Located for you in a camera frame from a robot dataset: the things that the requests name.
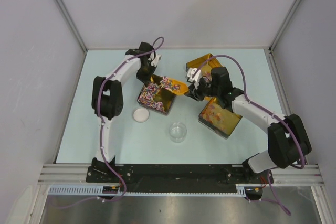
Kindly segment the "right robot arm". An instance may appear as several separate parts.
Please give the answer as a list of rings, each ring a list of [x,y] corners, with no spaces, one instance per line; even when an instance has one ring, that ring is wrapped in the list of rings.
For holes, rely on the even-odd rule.
[[[232,85],[226,67],[211,69],[211,79],[202,76],[197,68],[187,70],[190,83],[186,96],[196,101],[216,98],[223,109],[241,115],[267,134],[267,150],[243,162],[243,179],[254,183],[261,173],[274,167],[287,168],[296,161],[305,165],[305,156],[312,147],[301,117],[271,112],[248,99],[243,90]]]

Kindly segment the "tin with swirl lollipops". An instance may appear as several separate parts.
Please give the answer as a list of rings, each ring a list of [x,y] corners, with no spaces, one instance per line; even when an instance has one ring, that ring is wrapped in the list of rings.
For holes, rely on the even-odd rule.
[[[176,95],[161,87],[163,77],[153,75],[150,83],[144,85],[138,95],[137,102],[140,106],[153,110],[163,115],[168,115]]]

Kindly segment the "orange plastic scoop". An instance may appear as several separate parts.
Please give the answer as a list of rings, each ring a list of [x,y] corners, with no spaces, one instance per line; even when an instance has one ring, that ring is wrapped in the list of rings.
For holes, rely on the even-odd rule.
[[[175,95],[184,95],[189,90],[185,83],[168,77],[163,77],[160,81],[160,85],[161,88],[164,88]]]

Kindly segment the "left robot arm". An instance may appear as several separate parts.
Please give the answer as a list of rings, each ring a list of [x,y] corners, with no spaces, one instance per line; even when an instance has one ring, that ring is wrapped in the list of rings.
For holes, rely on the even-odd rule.
[[[153,44],[141,42],[138,48],[126,51],[122,62],[111,73],[94,78],[91,107],[99,120],[99,145],[91,166],[105,182],[112,181],[116,175],[112,166],[116,153],[109,145],[111,124],[124,106],[122,87],[133,75],[143,84],[150,83],[161,59],[157,50]]]

